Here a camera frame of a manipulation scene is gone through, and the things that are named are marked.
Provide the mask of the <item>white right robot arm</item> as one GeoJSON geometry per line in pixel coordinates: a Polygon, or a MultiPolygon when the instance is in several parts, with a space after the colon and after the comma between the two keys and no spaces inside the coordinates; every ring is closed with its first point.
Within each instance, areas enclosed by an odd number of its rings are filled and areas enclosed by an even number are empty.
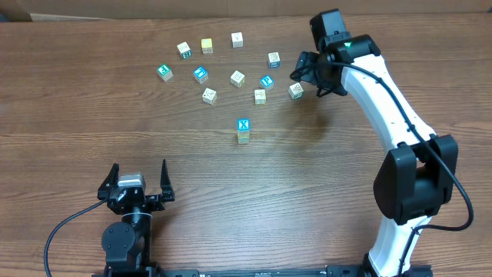
{"type": "Polygon", "coordinates": [[[310,20],[316,52],[302,52],[291,79],[317,86],[317,96],[351,95],[364,111],[386,156],[374,180],[383,217],[359,276],[431,276],[412,266],[417,240],[440,207],[450,201],[458,147],[438,136],[395,85],[369,35],[351,36],[339,9],[310,20]]]}

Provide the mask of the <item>blue H letter block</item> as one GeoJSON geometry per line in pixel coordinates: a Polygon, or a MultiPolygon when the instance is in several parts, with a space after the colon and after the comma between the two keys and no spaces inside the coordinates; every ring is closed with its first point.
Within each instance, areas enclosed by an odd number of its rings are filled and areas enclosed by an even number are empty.
{"type": "Polygon", "coordinates": [[[249,131],[240,131],[238,132],[238,144],[248,144],[250,142],[250,132],[249,131]]]}

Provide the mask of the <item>yellow side pineapple block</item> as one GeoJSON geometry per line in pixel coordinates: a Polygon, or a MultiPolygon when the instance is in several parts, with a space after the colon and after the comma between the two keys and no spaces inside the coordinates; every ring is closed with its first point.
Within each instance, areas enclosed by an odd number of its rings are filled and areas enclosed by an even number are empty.
{"type": "Polygon", "coordinates": [[[256,105],[264,105],[266,103],[266,91],[264,89],[254,90],[254,103],[256,105]]]}

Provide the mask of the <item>wooden block green side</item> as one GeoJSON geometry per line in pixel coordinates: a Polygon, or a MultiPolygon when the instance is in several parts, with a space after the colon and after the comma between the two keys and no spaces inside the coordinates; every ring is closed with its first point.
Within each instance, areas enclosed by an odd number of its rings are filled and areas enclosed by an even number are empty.
{"type": "Polygon", "coordinates": [[[299,82],[289,86],[288,93],[293,100],[303,96],[304,90],[299,82]]]}

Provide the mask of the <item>blue X letter block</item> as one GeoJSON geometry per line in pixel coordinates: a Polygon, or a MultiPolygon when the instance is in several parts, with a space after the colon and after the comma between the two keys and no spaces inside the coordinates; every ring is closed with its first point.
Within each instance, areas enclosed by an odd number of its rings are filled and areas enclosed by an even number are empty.
{"type": "Polygon", "coordinates": [[[238,132],[250,132],[251,123],[248,118],[239,118],[237,120],[238,132]]]}

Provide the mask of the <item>blue P letter block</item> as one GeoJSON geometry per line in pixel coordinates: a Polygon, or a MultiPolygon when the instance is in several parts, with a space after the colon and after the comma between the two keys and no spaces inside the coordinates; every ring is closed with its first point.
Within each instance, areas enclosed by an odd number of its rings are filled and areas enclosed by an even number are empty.
{"type": "Polygon", "coordinates": [[[274,80],[271,76],[265,75],[261,78],[260,80],[261,87],[265,89],[266,91],[269,91],[273,89],[274,87],[274,80]]]}

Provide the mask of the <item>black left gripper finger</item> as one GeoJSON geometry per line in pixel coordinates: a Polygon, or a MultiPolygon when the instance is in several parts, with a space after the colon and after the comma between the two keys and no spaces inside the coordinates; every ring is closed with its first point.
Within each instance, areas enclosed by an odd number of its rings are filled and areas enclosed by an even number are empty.
{"type": "Polygon", "coordinates": [[[119,164],[114,163],[111,167],[108,176],[105,178],[103,183],[99,186],[97,191],[98,200],[108,199],[111,195],[113,189],[118,186],[118,173],[119,173],[119,164]]]}
{"type": "Polygon", "coordinates": [[[171,180],[168,174],[166,160],[162,161],[161,178],[160,178],[161,195],[164,202],[173,202],[175,200],[175,192],[172,188],[171,180]]]}

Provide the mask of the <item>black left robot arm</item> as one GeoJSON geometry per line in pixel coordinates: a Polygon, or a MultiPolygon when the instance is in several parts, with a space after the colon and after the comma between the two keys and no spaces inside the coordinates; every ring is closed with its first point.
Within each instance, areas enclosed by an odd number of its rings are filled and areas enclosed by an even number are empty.
{"type": "Polygon", "coordinates": [[[160,265],[151,260],[151,231],[152,214],[165,210],[165,204],[175,200],[166,161],[161,166],[161,193],[146,195],[145,188],[142,174],[120,175],[116,163],[98,188],[98,199],[121,216],[101,236],[105,276],[161,275],[160,265]]]}

